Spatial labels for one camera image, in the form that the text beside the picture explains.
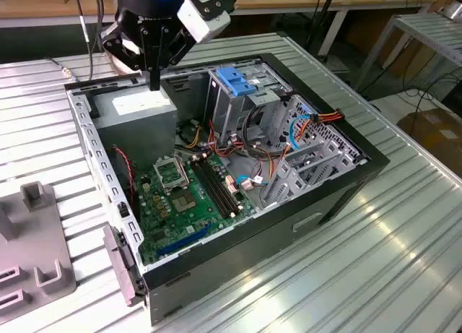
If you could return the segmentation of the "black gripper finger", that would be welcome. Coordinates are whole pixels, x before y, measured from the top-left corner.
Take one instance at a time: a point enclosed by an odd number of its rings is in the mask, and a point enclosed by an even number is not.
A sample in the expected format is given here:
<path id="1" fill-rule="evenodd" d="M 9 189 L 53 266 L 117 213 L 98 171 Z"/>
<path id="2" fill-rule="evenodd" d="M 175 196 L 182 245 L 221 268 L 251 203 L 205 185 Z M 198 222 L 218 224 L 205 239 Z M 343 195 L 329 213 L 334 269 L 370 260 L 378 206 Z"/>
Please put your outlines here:
<path id="1" fill-rule="evenodd" d="M 140 71 L 147 87 L 156 90 L 156 70 L 152 63 L 152 52 L 144 31 L 146 28 L 138 21 L 114 22 L 102 31 L 103 48 L 133 71 Z M 138 52 L 123 44 L 123 36 L 127 37 Z"/>
<path id="2" fill-rule="evenodd" d="M 154 89 L 160 89 L 160 73 L 175 66 L 192 48 L 192 35 L 182 25 L 163 26 L 154 73 Z"/>

